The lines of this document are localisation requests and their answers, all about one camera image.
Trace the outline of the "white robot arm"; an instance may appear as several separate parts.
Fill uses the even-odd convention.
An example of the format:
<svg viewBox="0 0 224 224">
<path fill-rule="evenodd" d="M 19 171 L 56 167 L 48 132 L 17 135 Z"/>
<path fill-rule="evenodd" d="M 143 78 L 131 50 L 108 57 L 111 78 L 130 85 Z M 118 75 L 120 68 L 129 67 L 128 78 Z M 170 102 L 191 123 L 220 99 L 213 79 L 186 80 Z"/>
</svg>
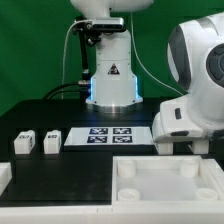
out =
<svg viewBox="0 0 224 224">
<path fill-rule="evenodd" d="M 143 10 L 154 0 L 70 0 L 95 38 L 96 72 L 86 103 L 122 110 L 142 101 L 131 70 L 131 35 L 112 12 Z M 224 136 L 224 13 L 182 23 L 172 31 L 167 59 L 187 94 L 160 105 L 153 125 L 159 144 Z"/>
</svg>

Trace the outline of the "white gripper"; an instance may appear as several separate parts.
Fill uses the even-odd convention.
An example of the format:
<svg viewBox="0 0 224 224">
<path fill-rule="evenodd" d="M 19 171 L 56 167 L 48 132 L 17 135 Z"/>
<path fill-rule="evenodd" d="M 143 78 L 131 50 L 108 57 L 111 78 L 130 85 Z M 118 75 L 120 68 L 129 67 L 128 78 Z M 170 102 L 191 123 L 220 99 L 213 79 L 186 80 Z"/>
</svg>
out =
<svg viewBox="0 0 224 224">
<path fill-rule="evenodd" d="M 152 133 L 156 143 L 184 142 L 195 139 L 224 139 L 224 121 L 203 120 L 190 115 L 189 97 L 164 101 L 156 114 Z"/>
</svg>

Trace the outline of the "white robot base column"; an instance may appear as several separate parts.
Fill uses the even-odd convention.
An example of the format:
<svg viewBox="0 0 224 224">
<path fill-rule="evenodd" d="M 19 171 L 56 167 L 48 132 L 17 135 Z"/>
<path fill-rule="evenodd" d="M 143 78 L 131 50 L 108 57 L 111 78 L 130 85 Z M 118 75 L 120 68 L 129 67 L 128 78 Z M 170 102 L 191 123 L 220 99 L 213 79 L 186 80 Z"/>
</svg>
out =
<svg viewBox="0 0 224 224">
<path fill-rule="evenodd" d="M 126 29 L 100 33 L 99 38 L 87 107 L 102 113 L 125 113 L 143 101 L 131 69 L 131 35 Z"/>
</svg>

